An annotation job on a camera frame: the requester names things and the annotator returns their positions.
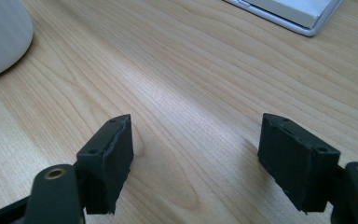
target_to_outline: wooden table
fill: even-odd
[[[114,216],[88,223],[329,223],[298,212],[257,160],[262,114],[358,161],[358,0],[313,38],[220,0],[24,0],[25,56],[0,75],[0,207],[131,114]]]

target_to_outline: white object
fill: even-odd
[[[301,35],[320,32],[342,0],[224,0]]]
[[[31,18],[19,0],[0,0],[0,73],[25,53],[33,32]]]

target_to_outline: light wood tabletop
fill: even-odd
[[[315,37],[221,0],[22,1],[24,57],[0,75],[0,208],[131,114],[135,157],[114,216],[88,223],[329,223],[260,165],[263,113],[358,161],[358,0]]]

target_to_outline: table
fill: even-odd
[[[131,114],[114,216],[88,223],[329,223],[298,212],[257,160],[263,113],[358,161],[358,0],[313,38],[220,0],[22,3],[24,57],[0,75],[0,208]]]

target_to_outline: white bowl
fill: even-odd
[[[19,0],[0,0],[0,73],[29,48],[33,37],[31,18]]]

